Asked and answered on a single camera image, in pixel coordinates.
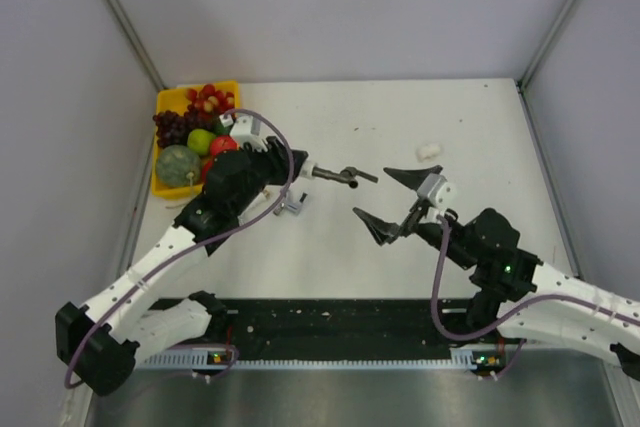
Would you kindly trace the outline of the green striped melon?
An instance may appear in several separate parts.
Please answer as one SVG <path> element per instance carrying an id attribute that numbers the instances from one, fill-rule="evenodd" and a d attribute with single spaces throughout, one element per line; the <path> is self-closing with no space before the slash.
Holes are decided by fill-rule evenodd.
<path id="1" fill-rule="evenodd" d="M 183 145 L 164 149 L 155 163 L 156 177 L 170 188 L 188 187 L 201 179 L 200 157 Z"/>

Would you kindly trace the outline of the chrome water faucet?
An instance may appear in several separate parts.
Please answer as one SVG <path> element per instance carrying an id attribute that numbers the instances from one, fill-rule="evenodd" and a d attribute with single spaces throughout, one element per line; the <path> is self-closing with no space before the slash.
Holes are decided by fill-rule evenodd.
<path id="1" fill-rule="evenodd" d="M 284 212 L 290 212 L 293 215 L 298 215 L 302 210 L 302 207 L 308 197 L 306 192 L 296 196 L 292 191 L 287 191 L 284 198 L 279 202 L 274 209 L 273 214 L 280 216 Z"/>

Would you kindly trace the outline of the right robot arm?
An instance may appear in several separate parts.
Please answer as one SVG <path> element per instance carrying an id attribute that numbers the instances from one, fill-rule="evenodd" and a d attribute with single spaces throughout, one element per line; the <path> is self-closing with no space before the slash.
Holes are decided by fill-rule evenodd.
<path id="1" fill-rule="evenodd" d="M 456 187 L 442 170 L 440 165 L 384 170 L 416 195 L 399 223 L 360 208 L 354 211 L 378 245 L 415 235 L 438 249 L 430 298 L 437 331 L 456 342 L 487 343 L 500 335 L 562 346 L 616 366 L 637 380 L 638 302 L 565 274 L 521 249 L 519 231 L 493 208 L 461 224 L 451 207 Z M 469 280 L 478 289 L 467 307 L 467 333 L 449 330 L 441 318 L 439 289 L 447 261 L 470 271 Z"/>

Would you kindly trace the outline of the red apple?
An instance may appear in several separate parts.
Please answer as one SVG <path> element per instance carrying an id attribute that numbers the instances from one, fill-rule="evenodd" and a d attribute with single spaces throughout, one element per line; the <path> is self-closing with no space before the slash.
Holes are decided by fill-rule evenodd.
<path id="1" fill-rule="evenodd" d="M 219 154 L 226 151 L 235 151 L 238 149 L 236 141 L 228 135 L 221 135 L 216 137 L 210 144 L 209 154 L 212 158 L 215 158 Z"/>

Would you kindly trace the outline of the white faucet with brass tip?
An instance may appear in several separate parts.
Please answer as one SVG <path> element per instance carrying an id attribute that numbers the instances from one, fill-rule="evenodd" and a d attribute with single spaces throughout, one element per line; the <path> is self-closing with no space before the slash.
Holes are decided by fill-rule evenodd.
<path id="1" fill-rule="evenodd" d="M 270 201 L 272 193 L 268 189 L 263 189 L 251 202 L 249 208 L 253 209 Z"/>

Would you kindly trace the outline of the dark green lime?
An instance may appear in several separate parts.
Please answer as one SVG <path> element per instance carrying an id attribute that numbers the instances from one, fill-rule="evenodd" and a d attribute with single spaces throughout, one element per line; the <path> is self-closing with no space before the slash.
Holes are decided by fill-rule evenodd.
<path id="1" fill-rule="evenodd" d="M 231 130 L 231 126 L 225 127 L 220 120 L 217 120 L 214 125 L 214 133 L 217 136 L 228 135 Z"/>

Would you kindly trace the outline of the far white pipe elbow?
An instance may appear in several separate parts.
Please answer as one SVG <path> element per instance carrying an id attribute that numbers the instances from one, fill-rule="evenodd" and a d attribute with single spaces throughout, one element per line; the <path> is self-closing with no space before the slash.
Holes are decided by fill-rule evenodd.
<path id="1" fill-rule="evenodd" d="M 420 145 L 415 152 L 418 162 L 427 162 L 436 159 L 443 152 L 443 148 L 440 143 L 427 143 Z"/>

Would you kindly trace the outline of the dark purple grape bunch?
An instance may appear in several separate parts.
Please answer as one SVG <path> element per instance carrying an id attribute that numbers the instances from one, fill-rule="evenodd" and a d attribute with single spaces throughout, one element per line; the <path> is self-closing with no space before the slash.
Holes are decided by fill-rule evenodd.
<path id="1" fill-rule="evenodd" d="M 213 116 L 201 112 L 193 105 L 189 105 L 184 113 L 162 111 L 153 116 L 153 121 L 156 145 L 162 149 L 172 145 L 186 146 L 188 137 L 194 130 L 214 132 Z"/>

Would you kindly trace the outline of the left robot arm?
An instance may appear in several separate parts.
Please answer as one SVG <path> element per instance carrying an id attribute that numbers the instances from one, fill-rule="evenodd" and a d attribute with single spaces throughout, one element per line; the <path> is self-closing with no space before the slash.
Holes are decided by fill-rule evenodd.
<path id="1" fill-rule="evenodd" d="M 227 321 L 214 295 L 200 291 L 152 312 L 167 289 L 203 263 L 230 236 L 239 218 L 267 186 L 287 189 L 309 155 L 276 137 L 266 149 L 227 150 L 208 169 L 202 191 L 177 215 L 151 250 L 81 306 L 66 303 L 55 316 L 56 351 L 66 365 L 64 385 L 87 385 L 107 396 L 150 357 L 199 337 L 216 343 Z"/>

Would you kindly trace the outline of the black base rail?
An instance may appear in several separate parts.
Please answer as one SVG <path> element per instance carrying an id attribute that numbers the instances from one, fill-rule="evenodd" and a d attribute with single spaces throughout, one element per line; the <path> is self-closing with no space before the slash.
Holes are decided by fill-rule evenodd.
<path id="1" fill-rule="evenodd" d="M 462 347 L 440 334 L 427 299 L 223 299 L 187 345 L 229 344 L 242 361 L 413 361 Z"/>

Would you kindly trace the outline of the dark bronze water faucet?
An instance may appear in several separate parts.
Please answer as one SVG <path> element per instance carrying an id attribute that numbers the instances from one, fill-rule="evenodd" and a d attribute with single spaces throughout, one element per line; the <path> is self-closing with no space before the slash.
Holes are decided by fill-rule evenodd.
<path id="1" fill-rule="evenodd" d="M 314 167 L 312 169 L 312 176 L 314 178 L 320 178 L 344 184 L 349 186 L 351 189 L 356 189 L 359 186 L 360 179 L 364 179 L 372 183 L 377 183 L 379 181 L 376 176 L 361 171 L 356 167 L 345 167 L 340 172 L 333 172 L 331 170 L 323 169 L 320 167 Z"/>

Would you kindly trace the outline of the green apple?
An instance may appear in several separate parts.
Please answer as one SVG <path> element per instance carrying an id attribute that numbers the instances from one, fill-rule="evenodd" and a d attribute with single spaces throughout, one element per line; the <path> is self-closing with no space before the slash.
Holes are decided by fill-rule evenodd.
<path id="1" fill-rule="evenodd" d="M 216 134 L 206 129 L 194 129 L 187 138 L 187 147 L 200 157 L 210 153 L 210 146 L 216 139 Z"/>

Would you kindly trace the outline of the white pipe elbow fitting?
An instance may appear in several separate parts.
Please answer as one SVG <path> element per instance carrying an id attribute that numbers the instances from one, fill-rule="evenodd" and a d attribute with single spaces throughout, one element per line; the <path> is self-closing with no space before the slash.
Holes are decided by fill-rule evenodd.
<path id="1" fill-rule="evenodd" d="M 299 176 L 301 178 L 313 180 L 314 179 L 314 169 L 317 167 L 317 163 L 312 161 L 311 159 L 307 159 L 300 169 Z"/>

